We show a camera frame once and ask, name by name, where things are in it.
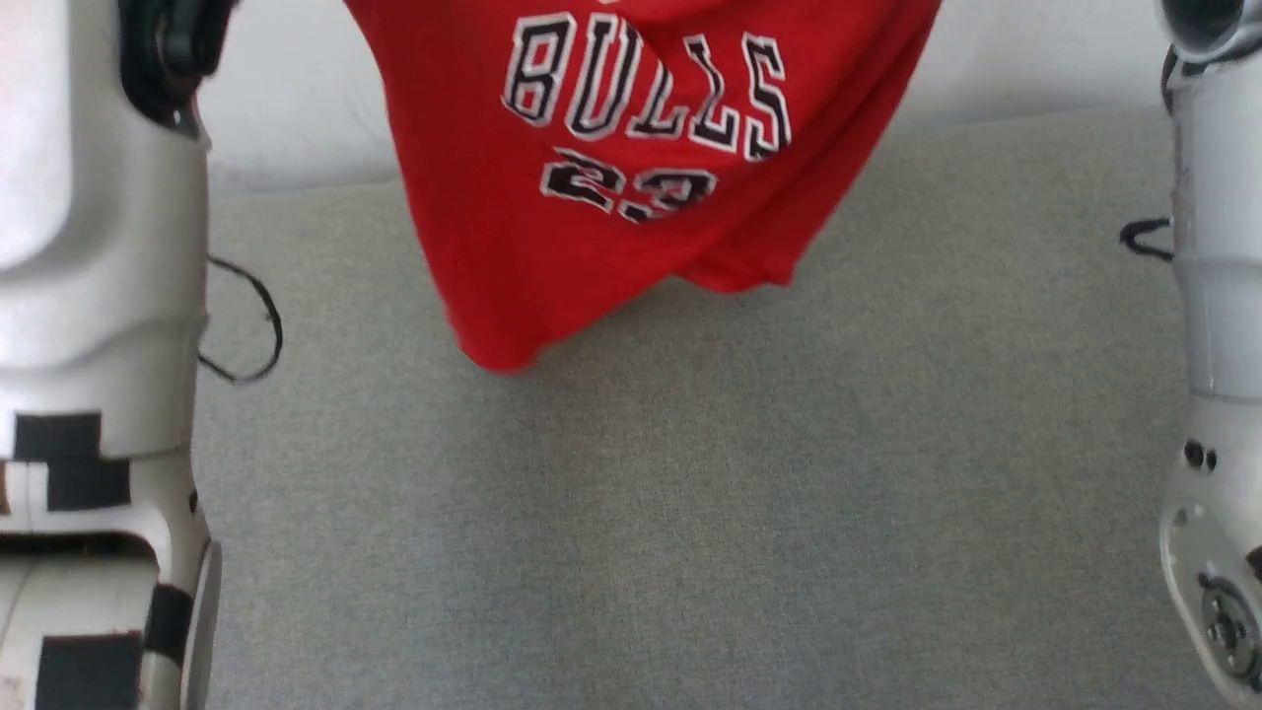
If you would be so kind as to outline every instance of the black strip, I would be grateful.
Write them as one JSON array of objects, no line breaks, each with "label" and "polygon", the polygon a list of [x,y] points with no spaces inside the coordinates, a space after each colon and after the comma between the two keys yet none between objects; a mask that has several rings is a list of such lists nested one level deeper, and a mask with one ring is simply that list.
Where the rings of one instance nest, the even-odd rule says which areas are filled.
[{"label": "black strip", "polygon": [[140,634],[45,637],[35,710],[119,710],[140,704]]},{"label": "black strip", "polygon": [[1253,552],[1244,556],[1244,561],[1253,570],[1253,576],[1262,581],[1262,547],[1254,547]]},{"label": "black strip", "polygon": [[9,468],[5,462],[0,462],[0,516],[11,516],[13,507],[9,506]]},{"label": "black strip", "polygon": [[18,415],[13,441],[15,462],[100,459],[101,415]]},{"label": "black strip", "polygon": [[165,656],[183,667],[192,623],[193,598],[169,585],[155,586],[145,622],[145,651]]},{"label": "black strip", "polygon": [[1175,64],[1179,63],[1179,53],[1171,44],[1166,50],[1166,61],[1161,64],[1161,101],[1166,105],[1166,113],[1175,115],[1175,92],[1170,90],[1170,77],[1175,73]]},{"label": "black strip", "polygon": [[53,460],[48,464],[49,513],[78,513],[130,504],[129,462]]}]

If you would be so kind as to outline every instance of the black cable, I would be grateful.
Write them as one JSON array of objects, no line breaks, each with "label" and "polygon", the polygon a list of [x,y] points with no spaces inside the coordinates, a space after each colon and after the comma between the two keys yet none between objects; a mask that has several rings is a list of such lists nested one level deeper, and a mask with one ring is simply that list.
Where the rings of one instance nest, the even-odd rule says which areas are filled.
[{"label": "black cable", "polygon": [[211,371],[216,376],[223,378],[225,381],[232,385],[241,386],[241,385],[256,383],[262,378],[268,377],[269,375],[271,375],[271,371],[276,368],[276,363],[280,362],[280,351],[285,346],[285,329],[280,322],[280,310],[276,309],[276,301],[273,300],[271,293],[268,290],[268,286],[264,285],[257,276],[242,269],[241,266],[233,264],[232,261],[228,261],[226,259],[220,259],[218,256],[213,255],[207,256],[207,260],[211,262],[211,265],[218,266],[231,274],[235,274],[250,281],[250,285],[254,286],[254,290],[259,294],[259,298],[262,299],[264,306],[268,308],[268,319],[271,320],[271,329],[276,334],[276,343],[271,349],[271,359],[268,361],[268,364],[247,376],[239,376],[231,373],[227,370],[218,366],[217,363],[215,363],[213,361],[211,361],[209,358],[207,358],[206,354],[202,353],[197,354],[197,361],[202,366],[204,366],[206,370]]},{"label": "black cable", "polygon": [[1118,235],[1122,243],[1126,245],[1133,253],[1140,256],[1152,256],[1155,259],[1161,259],[1165,262],[1175,260],[1174,251],[1166,251],[1165,248],[1157,248],[1156,246],[1148,246],[1147,243],[1140,243],[1140,236],[1145,233],[1152,233],[1159,228],[1166,228],[1170,226],[1170,217],[1159,217],[1153,219],[1136,219],[1124,227]]}]

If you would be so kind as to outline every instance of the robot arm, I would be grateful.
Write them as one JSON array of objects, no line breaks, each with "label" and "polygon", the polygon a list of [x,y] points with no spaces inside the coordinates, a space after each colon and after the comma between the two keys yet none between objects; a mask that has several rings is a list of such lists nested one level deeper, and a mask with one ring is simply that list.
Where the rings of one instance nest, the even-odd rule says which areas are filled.
[{"label": "robot arm", "polygon": [[0,0],[0,706],[201,709],[194,93],[230,3]]},{"label": "robot arm", "polygon": [[1161,0],[1190,417],[1160,516],[1166,584],[1232,707],[1262,709],[1262,1]]}]

